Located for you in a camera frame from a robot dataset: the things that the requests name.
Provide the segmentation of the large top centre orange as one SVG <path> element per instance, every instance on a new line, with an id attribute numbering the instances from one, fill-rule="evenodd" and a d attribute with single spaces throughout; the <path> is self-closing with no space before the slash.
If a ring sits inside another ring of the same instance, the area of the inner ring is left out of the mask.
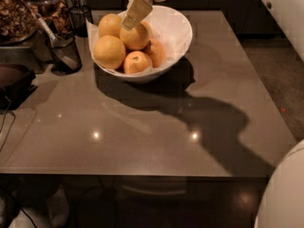
<path id="1" fill-rule="evenodd" d="M 98 39 L 93 48 L 95 61 L 107 69 L 117 69 L 124 62 L 126 49 L 118 37 L 105 35 Z"/>

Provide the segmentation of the hidden orange back centre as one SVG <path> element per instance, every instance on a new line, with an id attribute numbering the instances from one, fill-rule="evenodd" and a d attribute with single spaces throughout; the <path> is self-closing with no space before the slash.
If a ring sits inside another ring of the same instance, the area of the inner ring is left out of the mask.
<path id="1" fill-rule="evenodd" d="M 132 30 L 121 28 L 120 39 L 130 50 L 144 49 L 152 36 L 152 28 L 145 21 L 140 22 Z"/>

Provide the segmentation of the orange back left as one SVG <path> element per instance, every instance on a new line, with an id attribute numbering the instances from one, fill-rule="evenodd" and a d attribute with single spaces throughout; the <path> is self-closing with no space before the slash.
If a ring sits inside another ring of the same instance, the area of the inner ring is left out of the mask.
<path id="1" fill-rule="evenodd" d="M 118 14 L 109 13 L 99 22 L 99 36 L 120 36 L 122 18 Z"/>

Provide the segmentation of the orange right of front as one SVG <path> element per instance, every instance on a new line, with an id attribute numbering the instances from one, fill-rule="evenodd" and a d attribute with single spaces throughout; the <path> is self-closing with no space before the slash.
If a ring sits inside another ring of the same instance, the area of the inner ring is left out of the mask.
<path id="1" fill-rule="evenodd" d="M 157 39 L 151 38 L 143 50 L 152 60 L 153 67 L 160 67 L 166 59 L 164 45 Z"/>

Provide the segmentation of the front orange with stem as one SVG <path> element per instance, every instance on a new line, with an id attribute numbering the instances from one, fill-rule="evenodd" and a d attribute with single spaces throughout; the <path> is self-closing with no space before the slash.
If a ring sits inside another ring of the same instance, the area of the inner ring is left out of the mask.
<path id="1" fill-rule="evenodd" d="M 123 62 L 125 74 L 139 73 L 152 66 L 151 58 L 142 51 L 132 51 L 127 54 Z"/>

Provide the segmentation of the black mesh cup far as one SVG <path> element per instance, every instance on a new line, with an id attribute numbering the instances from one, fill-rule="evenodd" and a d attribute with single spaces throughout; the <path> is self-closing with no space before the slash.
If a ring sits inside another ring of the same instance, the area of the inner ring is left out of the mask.
<path id="1" fill-rule="evenodd" d="M 69 14 L 72 20 L 73 31 L 79 36 L 87 37 L 86 22 L 93 22 L 92 14 L 89 6 L 73 6 L 69 9 Z"/>

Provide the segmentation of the black mesh cup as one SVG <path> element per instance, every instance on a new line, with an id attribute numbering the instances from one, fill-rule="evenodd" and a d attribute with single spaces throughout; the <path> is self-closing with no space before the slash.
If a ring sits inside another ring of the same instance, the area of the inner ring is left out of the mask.
<path id="1" fill-rule="evenodd" d="M 86 22 L 93 22 L 92 14 L 89 6 L 73 6 L 69 9 L 69 14 L 72 20 L 73 31 L 79 36 L 87 37 Z"/>
<path id="2" fill-rule="evenodd" d="M 51 43 L 46 40 L 46 46 L 52 57 L 56 74 L 72 74 L 82 68 L 82 61 L 76 46 L 75 36 L 69 33 L 57 34 L 58 41 Z"/>

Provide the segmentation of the black mesh cup near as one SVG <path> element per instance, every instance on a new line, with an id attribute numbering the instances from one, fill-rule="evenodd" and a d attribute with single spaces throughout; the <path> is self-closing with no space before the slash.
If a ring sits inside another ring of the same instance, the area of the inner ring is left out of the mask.
<path id="1" fill-rule="evenodd" d="M 46 46 L 52 57 L 56 74 L 72 74 L 82 68 L 82 61 L 76 46 L 75 36 L 69 33 L 57 34 L 58 41 L 51 43 L 46 40 Z"/>

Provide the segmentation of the glass jar of dried snacks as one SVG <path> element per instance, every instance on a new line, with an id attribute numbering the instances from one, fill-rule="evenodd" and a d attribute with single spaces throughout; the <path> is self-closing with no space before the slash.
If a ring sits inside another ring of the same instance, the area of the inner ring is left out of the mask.
<path id="1" fill-rule="evenodd" d="M 0 46 L 27 40 L 36 31 L 36 23 L 22 0 L 0 0 Z"/>

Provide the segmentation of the black device on left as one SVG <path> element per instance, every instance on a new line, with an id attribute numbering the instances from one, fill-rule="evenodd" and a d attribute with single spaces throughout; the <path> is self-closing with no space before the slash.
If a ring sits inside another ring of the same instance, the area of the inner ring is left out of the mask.
<path id="1" fill-rule="evenodd" d="M 16 64 L 0 65 L 0 109 L 16 109 L 36 88 L 33 69 Z"/>

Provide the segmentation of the white shoe under table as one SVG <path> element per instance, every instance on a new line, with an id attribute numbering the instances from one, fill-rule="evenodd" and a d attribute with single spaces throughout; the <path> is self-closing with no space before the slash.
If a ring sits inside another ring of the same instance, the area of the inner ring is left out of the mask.
<path id="1" fill-rule="evenodd" d="M 23 207 L 8 228 L 66 228 L 69 206 L 63 188 L 45 199 L 43 207 Z"/>

